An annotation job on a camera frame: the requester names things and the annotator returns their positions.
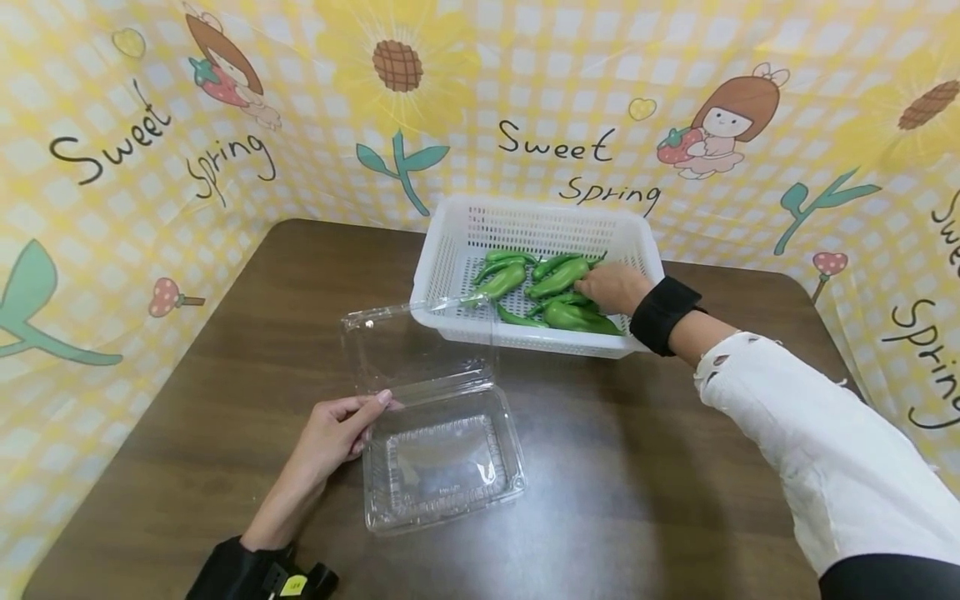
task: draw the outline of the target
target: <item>plastic basket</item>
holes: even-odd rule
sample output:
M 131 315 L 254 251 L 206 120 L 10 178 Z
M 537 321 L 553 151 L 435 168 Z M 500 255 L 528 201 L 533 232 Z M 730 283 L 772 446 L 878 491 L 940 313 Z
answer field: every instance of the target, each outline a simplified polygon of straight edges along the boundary
M 456 298 L 473 290 L 472 280 L 483 267 L 490 249 L 552 256 L 581 252 L 607 253 L 608 260 L 640 269 L 654 282 L 663 279 L 660 253 L 653 232 L 639 215 L 579 206 L 519 203 L 481 196 L 455 196 L 440 204 L 420 252 L 410 302 Z M 534 304 L 522 293 L 530 285 L 501 299 L 503 306 L 522 315 Z M 474 341 L 487 317 L 471 315 L 468 308 L 422 316 L 422 324 L 436 328 L 447 340 Z M 627 331 L 630 319 L 612 317 Z M 622 337 L 498 324 L 495 343 L 505 348 L 526 348 L 622 358 L 631 352 L 649 351 L 629 335 Z

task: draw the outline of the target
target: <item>brown table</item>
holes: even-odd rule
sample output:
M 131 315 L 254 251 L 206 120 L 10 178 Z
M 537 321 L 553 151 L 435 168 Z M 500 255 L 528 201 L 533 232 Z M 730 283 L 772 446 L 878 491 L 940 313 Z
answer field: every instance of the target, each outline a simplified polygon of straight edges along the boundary
M 422 236 L 275 227 L 31 581 L 26 598 L 182 598 L 215 543 L 242 532 L 313 403 L 349 396 L 338 322 L 410 297 Z M 666 271 L 733 324 L 846 368 L 782 275 Z M 503 349 L 529 489 L 517 504 L 397 537 L 363 520 L 360 465 L 338 471 L 300 562 L 338 598 L 815 598 L 777 475 L 697 398 L 677 359 Z

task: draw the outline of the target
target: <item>person's right hand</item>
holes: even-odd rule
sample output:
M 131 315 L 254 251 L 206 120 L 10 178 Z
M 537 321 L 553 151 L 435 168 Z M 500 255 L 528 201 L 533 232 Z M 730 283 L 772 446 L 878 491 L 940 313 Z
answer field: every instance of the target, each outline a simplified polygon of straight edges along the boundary
M 580 281 L 574 289 L 593 300 L 608 315 L 633 315 L 653 283 L 643 273 L 619 262 L 604 262 Z

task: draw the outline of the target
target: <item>green chili pepper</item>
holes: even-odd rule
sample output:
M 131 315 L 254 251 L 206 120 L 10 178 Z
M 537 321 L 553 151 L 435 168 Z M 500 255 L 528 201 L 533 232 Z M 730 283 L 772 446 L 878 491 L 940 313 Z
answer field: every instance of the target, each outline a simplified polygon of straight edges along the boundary
M 573 282 L 589 273 L 590 265 L 583 257 L 567 260 L 548 278 L 527 288 L 527 296 L 539 300 L 546 296 L 560 294 L 573 285 Z
M 524 319 L 519 317 L 514 313 L 510 312 L 506 308 L 500 305 L 500 302 L 496 304 L 496 313 L 500 315 L 500 321 L 511 324 L 511 325 L 526 325 L 528 327 L 545 327 L 549 328 L 550 325 L 544 323 L 543 321 L 537 321 L 536 319 Z
M 527 268 L 520 264 L 507 265 L 502 271 L 475 290 L 475 296 L 486 295 L 500 300 L 527 280 Z
M 580 292 L 570 292 L 569 294 L 560 294 L 559 296 L 554 296 L 553 298 L 548 298 L 542 300 L 539 304 L 527 311 L 527 318 L 534 317 L 544 309 L 546 309 L 547 304 L 550 302 L 561 302 L 563 304 L 574 304 L 575 306 L 588 306 L 593 304 L 593 300 L 587 298 Z
M 543 320 L 551 327 L 585 333 L 604 333 L 623 335 L 623 332 L 603 315 L 599 315 L 583 306 L 572 306 L 561 302 L 550 302 L 543 311 Z
M 541 264 L 537 265 L 537 268 L 534 269 L 532 275 L 534 282 L 536 283 L 538 281 L 542 281 L 544 277 L 553 273 L 554 269 L 564 264 L 567 260 L 570 260 L 571 258 L 580 258 L 581 256 L 583 255 L 578 252 L 569 252 L 567 254 L 554 256 L 549 260 L 544 260 L 541 262 Z
M 516 250 L 491 250 L 487 251 L 487 262 L 499 262 L 504 258 L 511 258 L 512 256 L 523 256 L 523 259 L 529 262 L 532 265 L 536 265 L 538 260 L 527 252 L 520 252 Z
M 505 268 L 510 265 L 523 265 L 526 264 L 527 259 L 523 256 L 510 256 L 509 258 L 504 258 L 496 262 L 488 263 L 476 277 L 473 278 L 473 285 L 479 285 L 481 281 L 487 278 L 489 275 L 493 275 L 498 271 L 503 271 Z
M 591 260 L 588 260 L 587 263 L 589 264 L 590 268 L 592 269 L 593 267 L 597 266 L 597 263 L 599 263 L 600 261 L 602 261 L 602 260 L 603 260 L 604 258 L 606 258 L 606 257 L 607 257 L 607 253 L 604 252 L 604 253 L 600 254 L 600 258 L 593 258 L 593 259 L 591 259 Z

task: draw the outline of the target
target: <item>white sleeve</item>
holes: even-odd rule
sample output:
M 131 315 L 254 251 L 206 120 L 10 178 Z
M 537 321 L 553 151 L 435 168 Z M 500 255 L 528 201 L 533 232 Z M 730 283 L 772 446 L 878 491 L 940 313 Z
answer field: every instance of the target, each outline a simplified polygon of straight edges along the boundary
M 960 564 L 960 502 L 899 430 L 769 339 L 740 332 L 700 361 L 700 397 L 777 470 L 817 576 L 862 554 Z

